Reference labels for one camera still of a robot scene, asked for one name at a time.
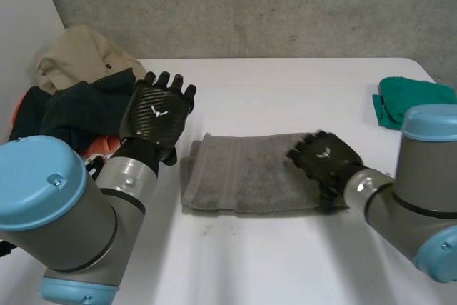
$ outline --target blue joint cap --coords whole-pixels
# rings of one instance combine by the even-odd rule
[[[111,305],[119,287],[42,278],[40,297],[64,305]]]
[[[457,225],[429,238],[419,248],[413,263],[437,282],[457,281]]]
[[[60,139],[30,136],[0,146],[0,230],[34,229],[59,218],[86,182],[83,161]]]
[[[401,131],[404,136],[416,141],[457,141],[457,104],[412,107],[406,112]]]

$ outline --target green cloth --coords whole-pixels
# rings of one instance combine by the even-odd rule
[[[405,113],[424,104],[457,104],[454,90],[445,85],[416,81],[400,76],[383,79],[380,94],[373,95],[373,105],[380,126],[400,130]]]

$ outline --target table surface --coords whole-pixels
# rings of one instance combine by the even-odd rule
[[[371,102],[387,76],[431,81],[408,59],[143,60],[198,87],[177,149],[206,132],[262,136],[324,129],[366,165],[394,173],[400,133]],[[163,167],[115,305],[455,304],[456,284],[428,279],[352,211],[241,218],[181,213],[179,166]],[[44,267],[17,249],[0,259],[0,304],[47,304]]]

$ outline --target pile of clothes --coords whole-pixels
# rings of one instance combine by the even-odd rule
[[[9,140],[47,135],[82,157],[119,147],[119,126],[146,71],[139,61],[87,26],[67,29],[37,59],[38,86],[14,112]]]

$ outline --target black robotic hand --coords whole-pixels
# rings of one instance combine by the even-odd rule
[[[121,122],[119,136],[124,139],[143,139],[156,146],[159,160],[171,166],[176,163],[174,148],[182,134],[187,116],[194,108],[196,87],[189,85],[181,92],[183,77],[175,75],[170,87],[170,73],[156,76],[149,72],[136,83],[134,95]]]
[[[335,134],[319,131],[308,134],[287,153],[287,157],[308,178],[319,181],[321,208],[331,211],[333,202],[357,171],[365,169],[360,156]]]

